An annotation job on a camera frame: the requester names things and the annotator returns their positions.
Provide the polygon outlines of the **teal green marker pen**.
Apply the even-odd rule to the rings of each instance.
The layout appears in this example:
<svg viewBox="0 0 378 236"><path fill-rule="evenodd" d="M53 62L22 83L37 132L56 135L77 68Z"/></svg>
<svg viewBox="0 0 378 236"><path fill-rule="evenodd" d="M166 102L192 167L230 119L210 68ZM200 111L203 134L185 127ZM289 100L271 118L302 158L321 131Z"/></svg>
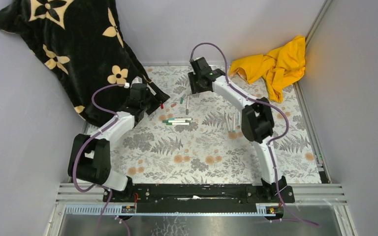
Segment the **teal green marker pen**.
<svg viewBox="0 0 378 236"><path fill-rule="evenodd" d="M236 116L235 116L235 113L232 114L232 133L235 133L236 132Z"/></svg>

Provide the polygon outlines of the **brown end marker pen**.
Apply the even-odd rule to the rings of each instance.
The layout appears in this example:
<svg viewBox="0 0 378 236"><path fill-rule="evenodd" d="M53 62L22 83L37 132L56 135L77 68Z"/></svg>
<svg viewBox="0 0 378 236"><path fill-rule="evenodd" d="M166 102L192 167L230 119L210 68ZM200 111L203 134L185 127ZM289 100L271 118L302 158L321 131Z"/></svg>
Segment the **brown end marker pen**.
<svg viewBox="0 0 378 236"><path fill-rule="evenodd" d="M190 96L186 96L186 109L185 109L185 114L189 115L189 101L190 101Z"/></svg>

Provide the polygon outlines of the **brown cap marker pen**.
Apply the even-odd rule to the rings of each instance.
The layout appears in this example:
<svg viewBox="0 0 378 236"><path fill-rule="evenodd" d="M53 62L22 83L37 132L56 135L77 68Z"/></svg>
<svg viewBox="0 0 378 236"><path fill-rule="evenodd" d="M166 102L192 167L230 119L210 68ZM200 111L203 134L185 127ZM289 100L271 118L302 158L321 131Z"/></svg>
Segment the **brown cap marker pen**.
<svg viewBox="0 0 378 236"><path fill-rule="evenodd" d="M230 133L232 130L231 130L231 127L230 127L230 124L229 124L229 120L228 120L228 116L227 116L226 113L224 113L224 119L225 119L225 124L226 124L227 131L228 131L228 133Z"/></svg>

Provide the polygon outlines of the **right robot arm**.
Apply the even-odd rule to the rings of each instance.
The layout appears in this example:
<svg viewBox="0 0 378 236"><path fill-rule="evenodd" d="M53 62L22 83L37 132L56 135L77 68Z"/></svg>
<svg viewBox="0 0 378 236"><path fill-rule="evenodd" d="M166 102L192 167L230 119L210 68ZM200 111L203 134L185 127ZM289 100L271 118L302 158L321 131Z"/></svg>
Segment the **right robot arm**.
<svg viewBox="0 0 378 236"><path fill-rule="evenodd" d="M222 96L241 112L241 130L244 137L254 146L261 167L266 201L276 202L282 196L282 189L276 184L280 180L275 168L269 141L273 137L274 119L266 98L249 98L247 93L231 82L221 69L212 69L204 57L191 59L193 71L188 74L191 92L214 92Z"/></svg>

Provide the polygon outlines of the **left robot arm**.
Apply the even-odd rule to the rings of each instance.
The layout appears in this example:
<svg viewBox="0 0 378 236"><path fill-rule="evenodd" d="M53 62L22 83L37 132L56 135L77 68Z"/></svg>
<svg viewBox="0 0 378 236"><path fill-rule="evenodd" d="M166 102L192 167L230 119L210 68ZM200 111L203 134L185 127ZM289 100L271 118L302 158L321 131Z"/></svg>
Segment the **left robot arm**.
<svg viewBox="0 0 378 236"><path fill-rule="evenodd" d="M121 202L132 198L133 189L130 187L130 177L119 174L111 167L111 145L116 143L124 134L132 130L145 114L153 113L164 104L170 96L155 84L125 83L129 96L118 111L114 112L96 103L96 96L115 85L104 86L91 97L92 104L101 111L112 115L112 118L93 133L78 134L73 141L68 175L72 177L76 189L87 192L90 188L79 187L78 180L99 185L114 191L114 196Z"/></svg>

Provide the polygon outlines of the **green marker pen upper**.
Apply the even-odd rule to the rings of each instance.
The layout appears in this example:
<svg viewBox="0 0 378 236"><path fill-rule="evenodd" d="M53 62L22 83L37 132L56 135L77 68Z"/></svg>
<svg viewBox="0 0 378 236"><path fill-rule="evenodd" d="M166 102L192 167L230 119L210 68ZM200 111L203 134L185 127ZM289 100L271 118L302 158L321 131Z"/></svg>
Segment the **green marker pen upper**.
<svg viewBox="0 0 378 236"><path fill-rule="evenodd" d="M162 123L189 123L192 118L169 118L162 121Z"/></svg>

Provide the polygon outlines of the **green marker pen lower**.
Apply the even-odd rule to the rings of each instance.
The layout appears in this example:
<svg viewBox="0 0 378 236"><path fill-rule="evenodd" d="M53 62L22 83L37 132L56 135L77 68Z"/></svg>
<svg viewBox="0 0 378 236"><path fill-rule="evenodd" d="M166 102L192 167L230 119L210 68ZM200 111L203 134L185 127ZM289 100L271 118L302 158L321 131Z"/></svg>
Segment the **green marker pen lower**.
<svg viewBox="0 0 378 236"><path fill-rule="evenodd" d="M190 125L190 122L167 122L166 125Z"/></svg>

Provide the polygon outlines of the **floral patterned table mat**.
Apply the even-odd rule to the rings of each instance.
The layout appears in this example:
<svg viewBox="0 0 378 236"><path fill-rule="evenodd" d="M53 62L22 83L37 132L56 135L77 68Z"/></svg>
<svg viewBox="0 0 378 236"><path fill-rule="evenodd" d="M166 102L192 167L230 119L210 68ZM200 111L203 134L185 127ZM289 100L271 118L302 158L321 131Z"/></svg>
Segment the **floral patterned table mat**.
<svg viewBox="0 0 378 236"><path fill-rule="evenodd" d="M111 149L111 167L134 183L260 183L260 164L254 147L237 126L237 110L221 96L191 95L190 66L146 67L149 77L170 98L164 109L145 117ZM189 115L185 114L190 96ZM315 152L308 136L295 87L283 90L284 100L273 112L273 152L278 170L289 184L321 183ZM232 129L228 133L224 113ZM169 118L192 118L190 125L166 125Z"/></svg>

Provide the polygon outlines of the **black floral blanket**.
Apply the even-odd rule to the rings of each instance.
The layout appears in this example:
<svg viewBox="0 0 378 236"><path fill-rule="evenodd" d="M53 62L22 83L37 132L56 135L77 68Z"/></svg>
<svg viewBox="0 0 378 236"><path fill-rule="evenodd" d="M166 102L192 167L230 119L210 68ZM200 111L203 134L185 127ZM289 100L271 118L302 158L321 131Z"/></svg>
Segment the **black floral blanket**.
<svg viewBox="0 0 378 236"><path fill-rule="evenodd" d="M0 30L21 36L94 126L129 97L122 83L149 79L124 40L114 0L14 0L0 10Z"/></svg>

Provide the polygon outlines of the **yellow cloth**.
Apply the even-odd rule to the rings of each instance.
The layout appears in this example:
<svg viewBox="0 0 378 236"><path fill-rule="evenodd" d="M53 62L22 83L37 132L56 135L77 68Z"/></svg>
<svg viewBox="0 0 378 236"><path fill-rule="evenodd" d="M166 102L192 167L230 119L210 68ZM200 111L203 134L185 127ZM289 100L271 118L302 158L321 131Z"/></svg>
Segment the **yellow cloth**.
<svg viewBox="0 0 378 236"><path fill-rule="evenodd" d="M284 100L283 89L305 75L305 52L306 38L299 35L267 54L234 60L229 68L229 75L239 75L248 84L263 78L269 99L281 103Z"/></svg>

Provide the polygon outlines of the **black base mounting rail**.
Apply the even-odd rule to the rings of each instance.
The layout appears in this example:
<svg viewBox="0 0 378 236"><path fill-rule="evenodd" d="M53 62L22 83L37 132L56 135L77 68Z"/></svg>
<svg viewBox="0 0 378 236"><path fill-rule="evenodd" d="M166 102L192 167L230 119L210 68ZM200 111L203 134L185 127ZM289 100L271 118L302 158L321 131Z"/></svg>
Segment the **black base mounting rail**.
<svg viewBox="0 0 378 236"><path fill-rule="evenodd" d="M110 203L130 203L137 213L256 213L256 204L295 202L291 186L253 184L131 184L124 191L104 191Z"/></svg>

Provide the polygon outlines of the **aluminium frame rails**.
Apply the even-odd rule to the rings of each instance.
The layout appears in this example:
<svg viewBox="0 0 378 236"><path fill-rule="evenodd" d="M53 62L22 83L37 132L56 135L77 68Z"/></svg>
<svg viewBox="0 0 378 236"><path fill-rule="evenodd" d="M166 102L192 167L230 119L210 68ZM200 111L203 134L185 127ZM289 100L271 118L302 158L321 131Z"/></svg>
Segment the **aluminium frame rails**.
<svg viewBox="0 0 378 236"><path fill-rule="evenodd" d="M354 222L350 216L348 203L344 190L340 184L317 183L317 184L290 184L293 189L295 202L287 206L329 206L332 207L340 226L340 231L345 236L357 234ZM104 191L101 187L91 186L90 183L80 183L79 187L90 188L87 192L80 192L73 183L61 183L56 197L55 209L67 212L68 205L74 205L76 213L99 214L102 209L107 213L120 213L122 206L131 206L130 203L104 202ZM256 213L137 213L140 215L172 215L172 216L264 216L266 209L276 207L275 204L256 204Z"/></svg>

